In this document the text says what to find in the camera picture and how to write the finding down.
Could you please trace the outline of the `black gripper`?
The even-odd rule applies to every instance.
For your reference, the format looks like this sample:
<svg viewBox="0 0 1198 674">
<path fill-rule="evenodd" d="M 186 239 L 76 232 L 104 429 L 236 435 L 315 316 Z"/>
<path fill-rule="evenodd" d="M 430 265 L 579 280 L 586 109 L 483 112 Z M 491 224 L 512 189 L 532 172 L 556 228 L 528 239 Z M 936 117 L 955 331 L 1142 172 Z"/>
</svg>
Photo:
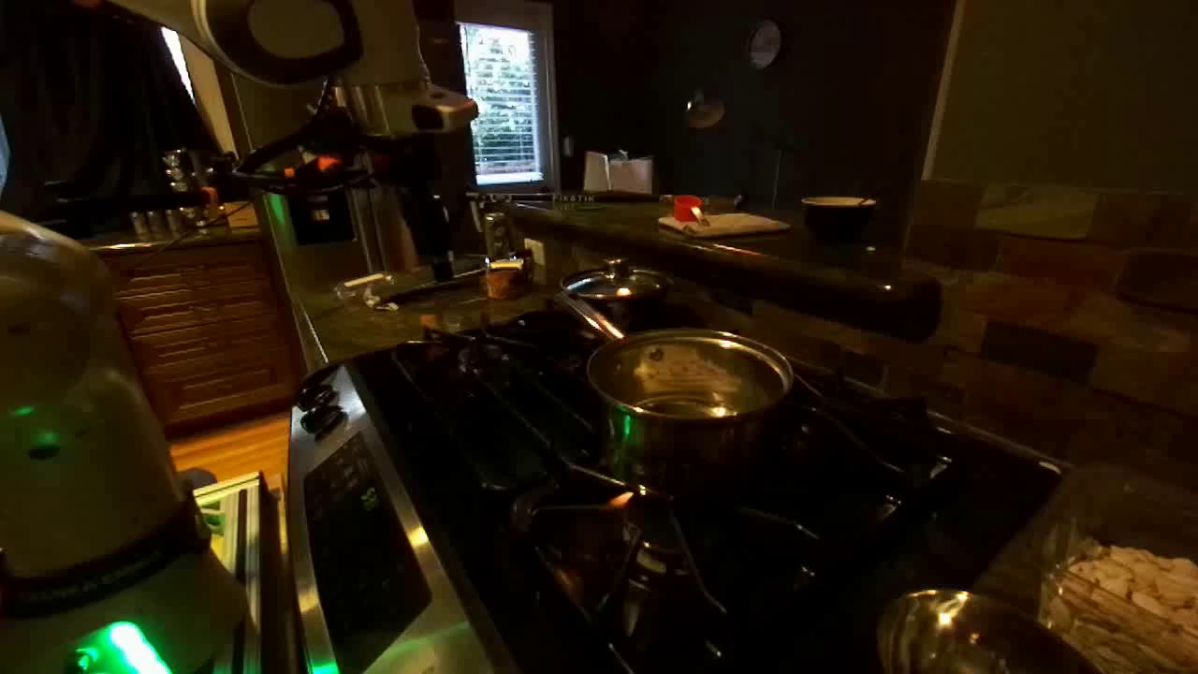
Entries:
<svg viewBox="0 0 1198 674">
<path fill-rule="evenodd" d="M 463 224 L 470 138 L 413 135 L 397 159 L 401 213 L 407 219 L 421 260 L 438 275 L 455 275 L 455 243 Z"/>
</svg>

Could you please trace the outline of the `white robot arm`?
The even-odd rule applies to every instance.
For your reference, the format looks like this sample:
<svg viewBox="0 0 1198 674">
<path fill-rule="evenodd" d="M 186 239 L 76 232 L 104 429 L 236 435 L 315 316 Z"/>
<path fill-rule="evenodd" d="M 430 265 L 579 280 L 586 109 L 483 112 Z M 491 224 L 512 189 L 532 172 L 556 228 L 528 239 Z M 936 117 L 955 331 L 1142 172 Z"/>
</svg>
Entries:
<svg viewBox="0 0 1198 674">
<path fill-rule="evenodd" d="M 327 77 L 373 142 L 462 130 L 413 0 L 111 0 L 266 87 Z M 249 622 L 80 239 L 0 219 L 3 674 L 201 674 Z"/>
</svg>

